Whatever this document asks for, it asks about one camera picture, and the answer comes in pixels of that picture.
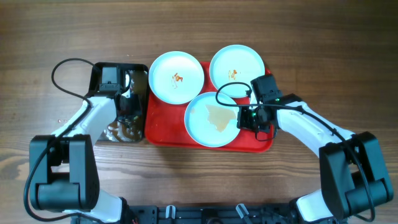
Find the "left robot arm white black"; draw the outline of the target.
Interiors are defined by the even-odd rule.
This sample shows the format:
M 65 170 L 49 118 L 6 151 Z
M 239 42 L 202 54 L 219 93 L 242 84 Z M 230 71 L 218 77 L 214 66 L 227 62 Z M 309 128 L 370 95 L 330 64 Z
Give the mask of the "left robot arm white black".
M 26 212 L 40 222 L 83 218 L 93 223 L 137 223 L 122 197 L 100 188 L 93 146 L 117 118 L 117 98 L 92 96 L 63 127 L 29 145 Z

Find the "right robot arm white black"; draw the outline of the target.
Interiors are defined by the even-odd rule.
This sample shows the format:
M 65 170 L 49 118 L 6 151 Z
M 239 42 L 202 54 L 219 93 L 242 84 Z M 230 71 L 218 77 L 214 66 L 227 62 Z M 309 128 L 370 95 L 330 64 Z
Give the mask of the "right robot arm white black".
M 298 96 L 276 98 L 266 105 L 242 106 L 238 127 L 255 133 L 270 128 L 285 131 L 305 144 L 319 159 L 321 188 L 294 201 L 295 221 L 359 217 L 394 198 L 378 139 L 370 132 L 355 134 L 316 114 Z

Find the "light blue plate front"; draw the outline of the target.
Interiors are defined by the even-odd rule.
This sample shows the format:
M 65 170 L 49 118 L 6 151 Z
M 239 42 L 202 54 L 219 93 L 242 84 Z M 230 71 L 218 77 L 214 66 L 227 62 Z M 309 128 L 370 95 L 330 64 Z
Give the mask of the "light blue plate front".
M 238 136 L 236 102 L 223 93 L 206 92 L 187 106 L 184 125 L 188 135 L 206 147 L 221 147 Z

